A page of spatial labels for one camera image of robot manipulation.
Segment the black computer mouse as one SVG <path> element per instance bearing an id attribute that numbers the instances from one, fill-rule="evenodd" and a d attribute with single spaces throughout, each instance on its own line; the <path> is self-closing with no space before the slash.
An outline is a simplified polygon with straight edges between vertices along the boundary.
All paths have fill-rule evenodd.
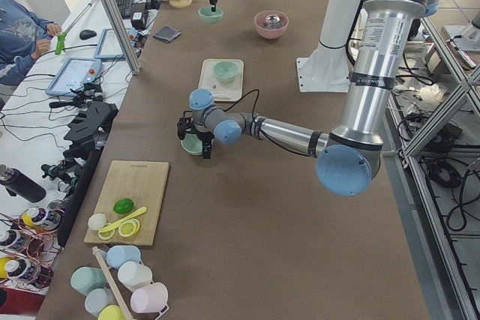
<path id="1" fill-rule="evenodd" d="M 84 29 L 79 33 L 79 39 L 80 40 L 88 40 L 90 38 L 96 37 L 97 32 L 93 31 L 91 29 Z"/>

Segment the green bowl on tray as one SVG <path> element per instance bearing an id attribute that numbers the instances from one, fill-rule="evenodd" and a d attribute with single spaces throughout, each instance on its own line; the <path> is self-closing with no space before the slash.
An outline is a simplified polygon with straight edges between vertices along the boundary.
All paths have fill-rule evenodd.
<path id="1" fill-rule="evenodd" d="M 233 61 L 219 61 L 212 71 L 219 82 L 233 82 L 239 73 L 239 67 Z"/>

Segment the yellow plastic knife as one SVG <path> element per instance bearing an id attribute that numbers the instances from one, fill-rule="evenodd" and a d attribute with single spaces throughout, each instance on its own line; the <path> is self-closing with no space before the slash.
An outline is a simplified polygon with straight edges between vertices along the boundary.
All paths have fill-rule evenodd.
<path id="1" fill-rule="evenodd" d="M 137 210 L 133 211 L 132 213 L 128 214 L 125 217 L 122 217 L 119 220 L 116 220 L 114 223 L 110 223 L 109 225 L 104 226 L 99 230 L 99 232 L 110 232 L 114 229 L 117 229 L 123 222 L 136 218 L 148 211 L 148 208 L 146 206 L 142 206 L 141 208 L 138 208 Z"/>

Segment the cream rabbit serving tray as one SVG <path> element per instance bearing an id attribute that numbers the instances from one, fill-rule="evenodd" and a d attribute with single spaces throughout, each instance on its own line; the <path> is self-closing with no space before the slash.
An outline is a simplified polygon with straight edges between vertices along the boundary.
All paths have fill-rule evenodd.
<path id="1" fill-rule="evenodd" d="M 234 63 L 238 72 L 231 81 L 219 80 L 214 74 L 214 67 L 222 61 Z M 207 58 L 202 62 L 198 88 L 209 90 L 215 101 L 234 102 L 242 97 L 244 62 L 240 59 Z"/>

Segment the pastel cups rack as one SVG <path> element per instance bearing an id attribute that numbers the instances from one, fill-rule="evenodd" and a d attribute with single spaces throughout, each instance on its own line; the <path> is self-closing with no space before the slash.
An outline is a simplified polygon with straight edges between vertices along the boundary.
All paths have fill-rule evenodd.
<path id="1" fill-rule="evenodd" d="M 96 268 L 82 266 L 70 277 L 72 288 L 85 296 L 84 307 L 95 319 L 161 319 L 170 309 L 167 287 L 154 280 L 134 245 L 92 249 Z"/>

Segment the pink bowl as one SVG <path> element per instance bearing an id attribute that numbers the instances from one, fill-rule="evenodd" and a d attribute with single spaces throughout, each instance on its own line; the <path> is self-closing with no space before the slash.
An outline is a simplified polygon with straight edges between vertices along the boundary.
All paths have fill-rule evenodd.
<path id="1" fill-rule="evenodd" d="M 255 15 L 253 22 L 259 36 L 267 40 L 274 40 L 285 33 L 289 25 L 289 18 L 278 10 L 264 10 Z"/>

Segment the person in blue hoodie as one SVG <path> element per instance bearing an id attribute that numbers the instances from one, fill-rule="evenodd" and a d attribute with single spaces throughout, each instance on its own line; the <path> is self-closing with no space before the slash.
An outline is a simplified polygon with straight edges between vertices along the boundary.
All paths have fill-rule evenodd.
<path id="1" fill-rule="evenodd" d="M 18 86 L 61 33 L 58 23 L 40 18 L 15 0 L 1 0 L 1 84 Z"/>

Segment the green bowl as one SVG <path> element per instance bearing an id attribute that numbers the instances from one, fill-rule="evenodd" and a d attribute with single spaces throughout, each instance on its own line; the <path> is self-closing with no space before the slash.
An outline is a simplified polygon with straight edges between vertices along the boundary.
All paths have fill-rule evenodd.
<path id="1" fill-rule="evenodd" d="M 203 154 L 203 141 L 195 134 L 186 134 L 185 138 L 181 140 L 182 148 L 189 154 L 199 156 Z"/>
<path id="2" fill-rule="evenodd" d="M 212 10 L 211 6 L 202 7 L 197 13 L 199 18 L 207 24 L 219 23 L 224 16 L 224 12 L 221 8 L 216 7 L 215 10 Z"/>
<path id="3" fill-rule="evenodd" d="M 233 61 L 219 61 L 212 71 L 219 82 L 233 82 L 239 73 L 239 67 Z"/>

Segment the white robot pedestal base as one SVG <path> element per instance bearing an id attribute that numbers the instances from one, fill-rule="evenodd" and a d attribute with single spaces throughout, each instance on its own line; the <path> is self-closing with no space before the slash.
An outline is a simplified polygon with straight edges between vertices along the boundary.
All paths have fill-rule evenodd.
<path id="1" fill-rule="evenodd" d="M 349 62 L 345 48 L 361 0 L 328 0 L 319 43 L 307 58 L 297 59 L 301 92 L 347 92 Z"/>

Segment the blue teach pendant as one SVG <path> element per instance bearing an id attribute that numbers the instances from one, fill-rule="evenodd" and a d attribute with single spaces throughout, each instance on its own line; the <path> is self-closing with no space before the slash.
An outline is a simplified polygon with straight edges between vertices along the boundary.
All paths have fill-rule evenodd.
<path id="1" fill-rule="evenodd" d="M 85 83 L 94 82 L 102 68 L 97 58 L 68 58 L 46 88 L 50 96 L 74 97 Z"/>
<path id="2" fill-rule="evenodd" d="M 124 53 L 112 28 L 105 28 L 100 34 L 94 51 L 94 58 L 101 61 L 115 61 L 124 59 Z"/>

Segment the black water bottle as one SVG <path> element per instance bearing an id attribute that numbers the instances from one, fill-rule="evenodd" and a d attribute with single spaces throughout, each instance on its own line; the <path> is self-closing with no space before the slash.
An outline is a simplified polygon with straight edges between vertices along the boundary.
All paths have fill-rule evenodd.
<path id="1" fill-rule="evenodd" d="M 44 199 L 46 190 L 20 170 L 1 164 L 1 185 L 11 196 L 21 196 L 25 200 L 36 203 Z"/>

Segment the aluminium frame post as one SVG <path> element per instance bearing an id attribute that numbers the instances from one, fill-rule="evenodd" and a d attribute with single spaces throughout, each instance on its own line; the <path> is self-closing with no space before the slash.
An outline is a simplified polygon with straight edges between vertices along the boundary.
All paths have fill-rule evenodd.
<path id="1" fill-rule="evenodd" d="M 125 30 L 123 20 L 115 0 L 100 0 L 108 17 L 109 23 L 116 35 L 119 46 L 130 68 L 131 73 L 135 76 L 140 71 L 140 63 L 131 45 L 131 41 Z"/>

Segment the lemon slices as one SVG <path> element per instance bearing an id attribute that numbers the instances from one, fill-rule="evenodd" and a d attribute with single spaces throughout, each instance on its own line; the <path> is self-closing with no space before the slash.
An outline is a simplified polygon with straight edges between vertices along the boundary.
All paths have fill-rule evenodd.
<path id="1" fill-rule="evenodd" d="M 105 232 L 98 231 L 97 236 L 104 241 L 113 238 L 115 235 L 119 235 L 121 238 L 129 238 L 134 236 L 139 230 L 140 221 L 136 218 L 132 218 L 122 222 L 116 229 Z"/>

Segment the wooden cutting board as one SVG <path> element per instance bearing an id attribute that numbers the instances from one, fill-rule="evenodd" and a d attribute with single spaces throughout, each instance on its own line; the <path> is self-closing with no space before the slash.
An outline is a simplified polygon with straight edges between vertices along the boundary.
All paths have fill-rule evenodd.
<path id="1" fill-rule="evenodd" d="M 96 224 L 115 228 L 88 229 L 84 242 L 151 246 L 169 168 L 167 162 L 112 161 L 93 214 Z"/>

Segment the blue teach pendant near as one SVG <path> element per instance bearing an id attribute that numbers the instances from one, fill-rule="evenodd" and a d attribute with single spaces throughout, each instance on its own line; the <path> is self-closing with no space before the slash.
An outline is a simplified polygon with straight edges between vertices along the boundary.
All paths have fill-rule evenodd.
<path id="1" fill-rule="evenodd" d="M 46 88 L 50 96 L 74 97 L 85 83 L 94 82 L 102 68 L 97 58 L 68 58 Z"/>

